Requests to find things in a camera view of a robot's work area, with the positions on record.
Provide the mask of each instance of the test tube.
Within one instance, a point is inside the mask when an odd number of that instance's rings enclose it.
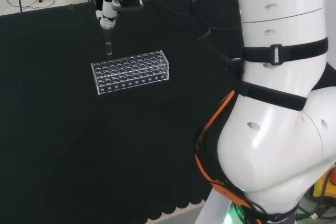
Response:
[[[113,57],[112,47],[111,47],[111,37],[110,37],[110,30],[104,30],[104,37],[105,37],[105,50],[108,58]]]

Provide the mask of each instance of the black strap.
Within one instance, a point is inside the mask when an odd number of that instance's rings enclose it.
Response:
[[[240,83],[238,92],[245,97],[297,111],[301,111],[307,101],[306,97],[258,86],[245,81]]]
[[[272,221],[272,222],[280,222],[282,220],[287,219],[288,217],[290,217],[291,215],[293,215],[297,208],[298,208],[299,204],[297,204],[292,210],[290,210],[289,212],[286,212],[284,214],[264,214],[262,212],[257,212],[254,211],[250,208],[244,207],[244,211],[248,212],[252,217],[258,219],[258,220],[262,220],[262,221]]]
[[[285,61],[302,60],[325,54],[328,51],[328,38],[323,40],[294,45],[281,44],[270,47],[244,47],[244,59],[252,62],[267,62],[281,65]]]

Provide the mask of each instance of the strap buckle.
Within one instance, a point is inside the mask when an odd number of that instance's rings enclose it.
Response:
[[[283,46],[281,44],[274,44],[269,47],[270,49],[270,60],[269,62],[273,66],[278,66],[283,64],[284,58],[284,51]]]

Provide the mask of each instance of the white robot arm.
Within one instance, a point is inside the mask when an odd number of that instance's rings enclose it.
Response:
[[[243,80],[308,99],[297,111],[239,95],[218,158],[249,200],[268,214],[287,213],[336,162],[336,87],[311,91],[326,54],[281,62],[280,51],[326,38],[324,0],[238,2],[244,46],[274,49],[274,64],[245,61]]]

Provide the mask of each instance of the test tube rack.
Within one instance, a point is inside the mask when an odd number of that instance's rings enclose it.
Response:
[[[98,95],[169,79],[163,51],[92,63]]]

